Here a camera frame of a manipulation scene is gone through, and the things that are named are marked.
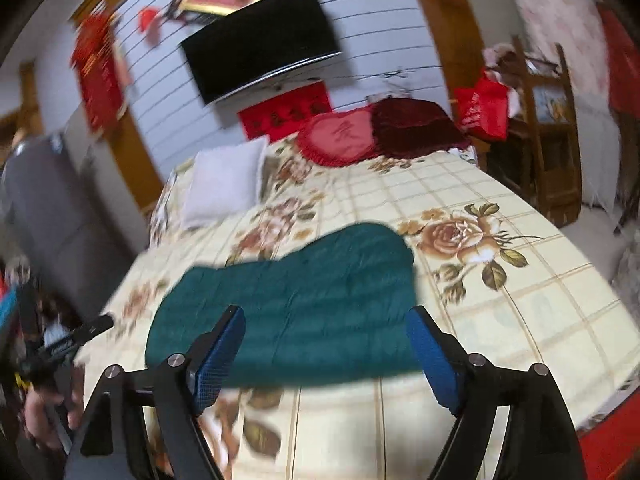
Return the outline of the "person's left hand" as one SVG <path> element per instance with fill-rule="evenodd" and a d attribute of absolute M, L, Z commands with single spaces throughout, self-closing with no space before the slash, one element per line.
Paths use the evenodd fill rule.
<path fill-rule="evenodd" d="M 70 395 L 66 398 L 61 393 L 45 386 L 35 388 L 29 386 L 24 403 L 24 426 L 26 434 L 38 444 L 55 451 L 62 451 L 63 445 L 58 430 L 55 429 L 47 408 L 63 405 L 66 400 L 72 402 L 67 410 L 67 423 L 70 430 L 80 425 L 84 412 L 85 367 L 74 366 L 70 375 Z"/>

